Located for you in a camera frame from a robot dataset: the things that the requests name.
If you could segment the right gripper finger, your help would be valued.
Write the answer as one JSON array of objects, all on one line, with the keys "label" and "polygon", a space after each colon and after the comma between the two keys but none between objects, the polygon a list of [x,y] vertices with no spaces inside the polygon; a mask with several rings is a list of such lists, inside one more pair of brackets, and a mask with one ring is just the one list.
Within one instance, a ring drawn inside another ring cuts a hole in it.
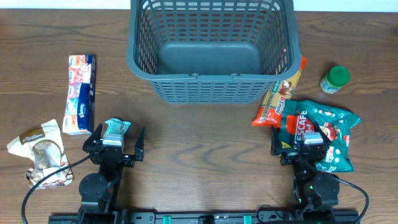
[{"label": "right gripper finger", "polygon": [[328,136],[322,131],[321,127],[319,126],[319,124],[317,122],[314,122],[313,124],[314,127],[314,132],[315,133],[319,133],[323,139],[323,145],[324,146],[330,146],[331,141],[328,138]]},{"label": "right gripper finger", "polygon": [[283,145],[279,139],[279,134],[275,128],[275,126],[271,126],[271,155],[272,156],[280,156]]}]

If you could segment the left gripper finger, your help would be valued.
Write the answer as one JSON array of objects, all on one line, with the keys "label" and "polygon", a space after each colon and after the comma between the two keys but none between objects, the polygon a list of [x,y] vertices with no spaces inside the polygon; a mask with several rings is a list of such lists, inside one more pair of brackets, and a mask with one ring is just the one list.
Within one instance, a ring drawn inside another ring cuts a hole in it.
[{"label": "left gripper finger", "polygon": [[134,160],[143,161],[144,160],[144,134],[146,128],[143,127],[134,145]]},{"label": "left gripper finger", "polygon": [[91,136],[83,143],[83,150],[92,153],[96,149],[96,144],[101,139],[103,125],[100,123]]}]

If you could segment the light teal snack packet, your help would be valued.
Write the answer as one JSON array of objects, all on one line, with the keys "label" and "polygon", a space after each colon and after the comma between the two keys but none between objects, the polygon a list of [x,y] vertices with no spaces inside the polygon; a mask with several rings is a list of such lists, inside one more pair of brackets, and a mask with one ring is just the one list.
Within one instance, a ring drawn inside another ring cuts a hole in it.
[{"label": "light teal snack packet", "polygon": [[108,125],[105,134],[120,134],[125,135],[131,125],[130,121],[122,121],[118,118],[111,118],[105,123]]}]

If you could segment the green Nescafe coffee bag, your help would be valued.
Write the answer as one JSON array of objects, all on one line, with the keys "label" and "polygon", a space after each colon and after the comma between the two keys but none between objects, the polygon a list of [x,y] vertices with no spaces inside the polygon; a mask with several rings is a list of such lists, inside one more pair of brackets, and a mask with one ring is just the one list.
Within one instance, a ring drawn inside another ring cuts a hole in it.
[{"label": "green Nescafe coffee bag", "polygon": [[361,122],[358,115],[332,106],[305,100],[285,102],[279,139],[284,147],[293,147],[305,133],[313,133],[313,124],[331,141],[330,148],[316,168],[325,172],[352,172],[354,167],[348,157],[350,129]]}]

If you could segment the Kleenex tissue multipack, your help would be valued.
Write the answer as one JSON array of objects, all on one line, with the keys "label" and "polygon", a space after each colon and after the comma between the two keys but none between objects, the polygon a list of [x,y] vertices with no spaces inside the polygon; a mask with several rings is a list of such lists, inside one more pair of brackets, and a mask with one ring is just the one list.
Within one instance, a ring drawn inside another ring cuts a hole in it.
[{"label": "Kleenex tissue multipack", "polygon": [[62,131],[90,134],[94,130],[96,60],[94,55],[71,55],[68,59],[68,93]]}]

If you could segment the orange spaghetti packet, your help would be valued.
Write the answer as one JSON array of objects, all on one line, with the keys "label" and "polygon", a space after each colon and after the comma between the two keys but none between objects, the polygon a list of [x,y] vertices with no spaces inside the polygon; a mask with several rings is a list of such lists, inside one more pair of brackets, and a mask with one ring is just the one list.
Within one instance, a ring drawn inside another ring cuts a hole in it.
[{"label": "orange spaghetti packet", "polygon": [[251,123],[252,126],[274,126],[276,128],[281,126],[285,102],[292,98],[306,64],[307,59],[301,56],[301,64],[295,75],[286,80],[277,81],[270,87]]}]

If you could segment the beige granola snack pouch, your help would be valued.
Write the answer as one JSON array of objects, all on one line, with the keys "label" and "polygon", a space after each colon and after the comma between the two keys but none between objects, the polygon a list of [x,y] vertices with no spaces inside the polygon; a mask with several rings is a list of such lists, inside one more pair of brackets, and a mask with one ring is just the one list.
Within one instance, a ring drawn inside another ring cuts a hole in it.
[{"label": "beige granola snack pouch", "polygon": [[25,171],[25,179],[29,187],[33,187],[49,174],[70,165],[61,137],[57,121],[52,119],[34,126],[8,145],[9,153],[26,157],[34,162],[34,166]]}]

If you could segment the green lid jar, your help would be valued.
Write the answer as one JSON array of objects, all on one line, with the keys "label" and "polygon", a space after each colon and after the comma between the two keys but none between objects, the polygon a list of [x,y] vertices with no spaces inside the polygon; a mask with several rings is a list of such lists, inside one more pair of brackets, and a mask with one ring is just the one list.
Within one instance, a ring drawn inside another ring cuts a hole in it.
[{"label": "green lid jar", "polygon": [[343,66],[332,67],[320,80],[320,88],[327,94],[333,94],[343,88],[350,80],[349,71]]}]

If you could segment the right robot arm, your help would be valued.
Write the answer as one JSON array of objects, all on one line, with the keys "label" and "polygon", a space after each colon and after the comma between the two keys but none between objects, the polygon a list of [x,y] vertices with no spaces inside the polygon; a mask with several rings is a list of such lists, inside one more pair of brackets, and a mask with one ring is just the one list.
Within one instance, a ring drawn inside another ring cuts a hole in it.
[{"label": "right robot arm", "polygon": [[333,207],[338,204],[340,185],[334,176],[317,170],[316,163],[323,160],[331,141],[314,124],[314,132],[305,133],[293,146],[284,147],[275,127],[272,128],[271,154],[280,157],[282,166],[292,166],[294,196],[298,205],[292,216],[309,223],[336,223]]}]

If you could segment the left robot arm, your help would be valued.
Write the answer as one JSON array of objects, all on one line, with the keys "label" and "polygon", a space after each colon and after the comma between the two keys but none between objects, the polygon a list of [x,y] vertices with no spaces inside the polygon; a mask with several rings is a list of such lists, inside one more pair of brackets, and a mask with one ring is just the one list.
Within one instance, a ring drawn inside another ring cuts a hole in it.
[{"label": "left robot arm", "polygon": [[126,209],[116,207],[123,169],[133,168],[135,162],[144,159],[144,133],[142,128],[134,145],[134,154],[125,154],[124,136],[102,135],[99,124],[84,142],[83,150],[89,154],[93,164],[99,166],[97,173],[85,176],[79,184],[81,207],[78,223],[129,223]]}]

